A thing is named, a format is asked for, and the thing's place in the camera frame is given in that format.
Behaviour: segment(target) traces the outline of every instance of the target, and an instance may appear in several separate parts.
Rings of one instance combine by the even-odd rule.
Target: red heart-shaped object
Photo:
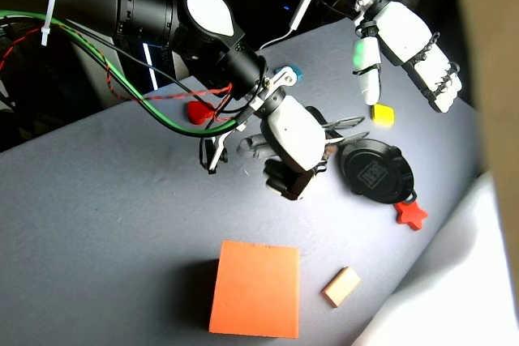
[[[203,125],[214,114],[214,108],[210,109],[201,101],[193,100],[187,103],[187,117],[194,125]]]

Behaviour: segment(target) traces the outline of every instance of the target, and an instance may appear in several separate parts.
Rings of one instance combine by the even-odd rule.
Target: gray table
[[[345,20],[264,51],[271,68],[303,70],[290,93],[328,120],[367,114],[351,74],[353,31]],[[234,136],[229,163],[208,176],[198,141],[156,124],[136,103],[1,154],[0,344],[351,343],[478,172],[469,106],[433,112],[387,61],[382,83],[381,102],[396,108],[397,123],[383,129],[367,120],[358,130],[397,145],[409,161],[429,212],[419,232],[397,224],[392,206],[351,194],[335,161],[303,200],[290,202],[265,188],[262,161],[232,153]],[[180,119],[180,104],[160,107]],[[257,132],[251,120],[246,134]],[[301,249],[299,340],[207,333],[225,239]],[[362,283],[332,309],[320,290],[344,266]]]

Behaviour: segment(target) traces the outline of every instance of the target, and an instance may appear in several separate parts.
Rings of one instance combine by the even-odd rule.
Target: yellow cube
[[[377,125],[391,127],[395,122],[395,110],[387,105],[374,105],[371,111],[371,119]]]

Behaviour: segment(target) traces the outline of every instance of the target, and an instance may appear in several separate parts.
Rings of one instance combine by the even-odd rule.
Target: wooden block
[[[223,241],[209,332],[298,338],[299,249]]]
[[[335,308],[348,297],[348,295],[360,283],[360,277],[351,267],[345,267],[323,290],[323,294],[330,300]]]

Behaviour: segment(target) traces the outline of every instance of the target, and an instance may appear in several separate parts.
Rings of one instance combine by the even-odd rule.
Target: orange cube
[[[298,338],[299,249],[223,241],[209,332]]]

